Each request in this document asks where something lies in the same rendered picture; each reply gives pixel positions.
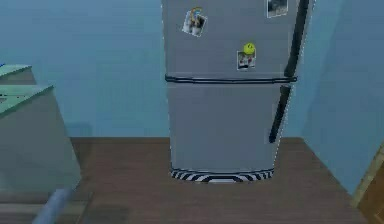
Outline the dark photo on fridge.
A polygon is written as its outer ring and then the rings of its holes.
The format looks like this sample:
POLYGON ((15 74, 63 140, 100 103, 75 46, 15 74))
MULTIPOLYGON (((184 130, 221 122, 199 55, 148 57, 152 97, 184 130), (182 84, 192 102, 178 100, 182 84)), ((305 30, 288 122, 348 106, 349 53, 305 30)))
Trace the dark photo on fridge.
POLYGON ((267 0, 267 17, 273 18, 286 15, 288 12, 288 0, 267 0))

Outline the grey fridge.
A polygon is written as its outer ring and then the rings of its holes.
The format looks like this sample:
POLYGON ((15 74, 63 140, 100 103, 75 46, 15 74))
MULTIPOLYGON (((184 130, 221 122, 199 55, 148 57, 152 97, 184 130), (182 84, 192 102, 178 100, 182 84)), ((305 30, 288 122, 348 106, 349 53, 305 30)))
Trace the grey fridge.
POLYGON ((280 87, 290 86, 291 96, 316 3, 309 2, 295 75, 287 78, 299 1, 268 18, 267 0, 161 0, 173 178, 236 183, 273 175, 289 104, 270 143, 280 87), (182 31, 194 7, 207 18, 200 37, 182 31), (255 67, 238 70, 237 52, 248 42, 255 67))

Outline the photo with yellow clip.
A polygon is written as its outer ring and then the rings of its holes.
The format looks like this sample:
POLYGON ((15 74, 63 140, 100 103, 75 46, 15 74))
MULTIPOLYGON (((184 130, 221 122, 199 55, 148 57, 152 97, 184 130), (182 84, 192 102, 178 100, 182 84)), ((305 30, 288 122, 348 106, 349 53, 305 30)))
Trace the photo with yellow clip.
POLYGON ((195 37, 202 35, 207 18, 202 15, 201 7, 194 7, 186 13, 182 31, 195 37))

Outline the wooden room door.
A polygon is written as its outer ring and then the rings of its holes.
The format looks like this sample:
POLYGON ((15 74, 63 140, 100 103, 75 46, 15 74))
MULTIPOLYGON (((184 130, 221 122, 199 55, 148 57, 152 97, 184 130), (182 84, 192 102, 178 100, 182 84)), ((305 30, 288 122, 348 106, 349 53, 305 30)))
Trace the wooden room door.
POLYGON ((363 214, 368 224, 384 224, 384 142, 354 191, 351 205, 363 214))

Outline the photo with yellow smiley magnet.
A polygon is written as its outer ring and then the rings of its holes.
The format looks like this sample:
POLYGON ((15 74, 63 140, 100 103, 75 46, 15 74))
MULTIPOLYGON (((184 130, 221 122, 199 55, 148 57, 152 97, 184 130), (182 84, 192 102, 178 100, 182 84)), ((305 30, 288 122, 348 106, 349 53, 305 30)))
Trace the photo with yellow smiley magnet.
POLYGON ((243 46, 241 51, 237 52, 237 69, 248 70, 255 67, 256 47, 253 43, 248 42, 243 46))

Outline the grey cabinet with green top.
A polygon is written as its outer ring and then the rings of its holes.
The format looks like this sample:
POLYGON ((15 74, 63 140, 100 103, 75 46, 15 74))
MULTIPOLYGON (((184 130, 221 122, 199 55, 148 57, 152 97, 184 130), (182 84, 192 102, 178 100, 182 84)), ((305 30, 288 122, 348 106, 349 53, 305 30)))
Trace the grey cabinet with green top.
POLYGON ((54 87, 30 65, 0 64, 0 192, 73 189, 80 179, 54 87))

